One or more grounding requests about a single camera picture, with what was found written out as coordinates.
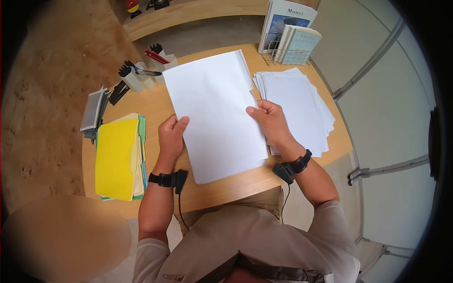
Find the wrist-mounted device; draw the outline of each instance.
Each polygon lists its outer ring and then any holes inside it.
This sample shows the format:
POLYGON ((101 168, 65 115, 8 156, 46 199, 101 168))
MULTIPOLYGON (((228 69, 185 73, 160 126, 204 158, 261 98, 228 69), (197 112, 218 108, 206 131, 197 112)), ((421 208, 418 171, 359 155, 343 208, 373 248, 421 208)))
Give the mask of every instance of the wrist-mounted device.
POLYGON ((187 171, 179 169, 173 174, 160 174, 159 176, 149 174, 148 182, 156 183, 161 187, 175 187, 175 194, 179 195, 187 179, 187 171))
POLYGON ((276 163, 272 168, 272 172, 282 178, 283 181, 292 184, 294 181, 291 176, 302 172, 307 167, 311 155, 312 153, 307 149, 307 153, 304 157, 301 156, 294 162, 276 163))

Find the yellow folder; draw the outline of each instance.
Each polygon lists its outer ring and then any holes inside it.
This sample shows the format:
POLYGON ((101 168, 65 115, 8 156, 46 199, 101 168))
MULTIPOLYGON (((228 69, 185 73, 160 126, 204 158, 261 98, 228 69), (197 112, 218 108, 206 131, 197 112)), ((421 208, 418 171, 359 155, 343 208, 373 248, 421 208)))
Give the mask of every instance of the yellow folder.
POLYGON ((138 120, 102 125, 96 151, 96 194, 131 201, 137 168, 138 120))

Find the wrist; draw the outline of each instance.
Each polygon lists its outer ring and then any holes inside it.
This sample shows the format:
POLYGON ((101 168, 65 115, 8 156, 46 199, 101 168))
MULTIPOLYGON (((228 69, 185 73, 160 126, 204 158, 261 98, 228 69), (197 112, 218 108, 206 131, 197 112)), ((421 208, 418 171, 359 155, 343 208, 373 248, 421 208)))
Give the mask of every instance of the wrist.
POLYGON ((175 157, 160 153, 152 172, 153 175, 158 176, 159 174, 172 174, 175 162, 175 157))
POLYGON ((299 157, 305 156, 307 150, 294 138, 277 146, 280 155, 285 162, 293 162, 299 157))

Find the wooden shelf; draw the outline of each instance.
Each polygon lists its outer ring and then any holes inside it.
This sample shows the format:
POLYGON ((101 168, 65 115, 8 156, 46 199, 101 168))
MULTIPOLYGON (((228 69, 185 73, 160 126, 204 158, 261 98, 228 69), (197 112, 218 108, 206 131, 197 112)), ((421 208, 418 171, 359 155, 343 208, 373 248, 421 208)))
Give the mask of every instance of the wooden shelf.
MULTIPOLYGON (((294 0, 315 7, 318 0, 294 0)), ((148 34, 200 19, 238 15, 266 15, 268 0, 173 0, 169 7, 145 10, 123 23, 131 41, 148 34)))

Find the book cover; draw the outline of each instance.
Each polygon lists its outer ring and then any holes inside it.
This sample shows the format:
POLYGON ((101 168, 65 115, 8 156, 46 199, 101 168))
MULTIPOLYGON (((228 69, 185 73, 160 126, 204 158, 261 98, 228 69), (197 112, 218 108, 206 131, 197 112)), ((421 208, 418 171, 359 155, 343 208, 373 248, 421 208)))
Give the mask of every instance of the book cover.
POLYGON ((321 34, 315 30, 295 29, 283 56, 282 64, 305 65, 310 53, 321 38, 321 34))
POLYGON ((260 41, 260 53, 269 53, 278 47, 285 25, 310 27, 318 12, 308 6, 284 1, 271 0, 260 41))

